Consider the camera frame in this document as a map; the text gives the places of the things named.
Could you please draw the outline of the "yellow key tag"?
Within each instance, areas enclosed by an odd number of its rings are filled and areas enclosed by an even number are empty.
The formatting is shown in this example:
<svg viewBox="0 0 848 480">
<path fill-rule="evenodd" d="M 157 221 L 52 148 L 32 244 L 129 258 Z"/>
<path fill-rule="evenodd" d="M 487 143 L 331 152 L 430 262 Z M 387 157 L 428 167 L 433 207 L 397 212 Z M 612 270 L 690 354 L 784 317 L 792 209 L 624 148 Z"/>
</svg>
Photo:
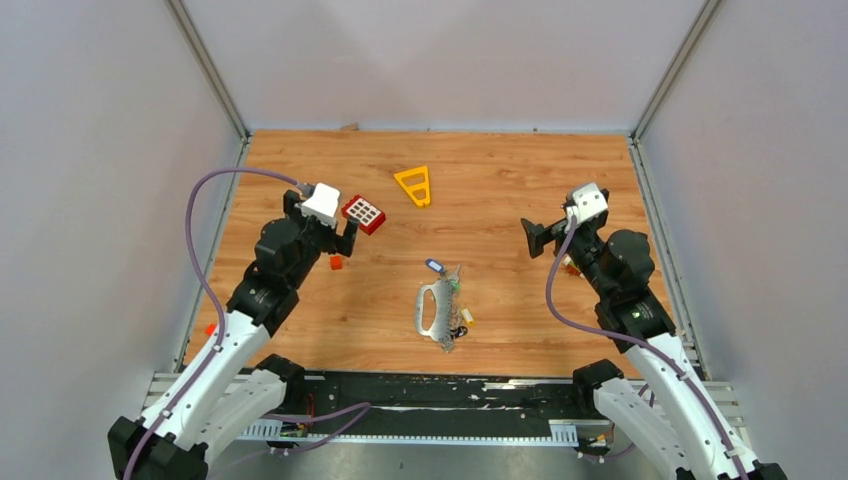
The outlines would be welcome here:
<svg viewBox="0 0 848 480">
<path fill-rule="evenodd" d="M 461 316 L 463 322 L 467 326 L 472 327 L 476 324 L 476 320 L 475 320 L 475 318 L 473 317 L 472 313 L 470 312 L 470 310 L 468 308 L 461 308 L 459 313 L 460 313 L 460 316 Z"/>
</svg>

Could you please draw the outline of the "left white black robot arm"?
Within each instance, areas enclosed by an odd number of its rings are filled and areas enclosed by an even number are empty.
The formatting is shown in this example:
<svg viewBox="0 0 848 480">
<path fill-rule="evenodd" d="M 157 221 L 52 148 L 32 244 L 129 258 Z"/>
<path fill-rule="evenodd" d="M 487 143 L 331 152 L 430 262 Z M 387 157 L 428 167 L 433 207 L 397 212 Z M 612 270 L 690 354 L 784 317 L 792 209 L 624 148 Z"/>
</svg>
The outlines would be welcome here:
<svg viewBox="0 0 848 480">
<path fill-rule="evenodd" d="M 265 224 L 254 261 L 224 318 L 171 387 L 136 420 L 120 417 L 107 439 L 119 479 L 204 479 L 221 453 L 262 415 L 298 411 L 304 370 L 278 355 L 260 362 L 234 392 L 235 376 L 296 307 L 298 290 L 324 254 L 351 256 L 354 220 L 337 230 L 340 192 L 319 183 L 283 196 L 283 217 Z"/>
</svg>

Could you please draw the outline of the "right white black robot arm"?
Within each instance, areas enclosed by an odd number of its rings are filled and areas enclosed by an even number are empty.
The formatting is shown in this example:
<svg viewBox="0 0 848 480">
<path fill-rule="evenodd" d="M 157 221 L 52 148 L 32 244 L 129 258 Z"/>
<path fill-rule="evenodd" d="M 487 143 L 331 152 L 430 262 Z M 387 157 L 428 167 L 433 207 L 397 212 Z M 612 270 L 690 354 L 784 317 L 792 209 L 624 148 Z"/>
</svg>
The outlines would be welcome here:
<svg viewBox="0 0 848 480">
<path fill-rule="evenodd" d="M 608 218 L 606 189 L 570 192 L 561 220 L 545 226 L 524 218 L 531 257 L 555 247 L 545 300 L 551 314 L 577 330 L 613 341 L 640 372 L 638 393 L 610 360 L 573 373 L 571 403 L 584 417 L 599 414 L 620 428 L 667 479 L 784 479 L 777 463 L 761 461 L 707 392 L 669 313 L 649 286 L 655 271 L 647 234 L 628 229 L 601 238 Z M 598 297 L 595 327 L 567 319 L 553 301 L 556 274 L 570 258 Z"/>
</svg>

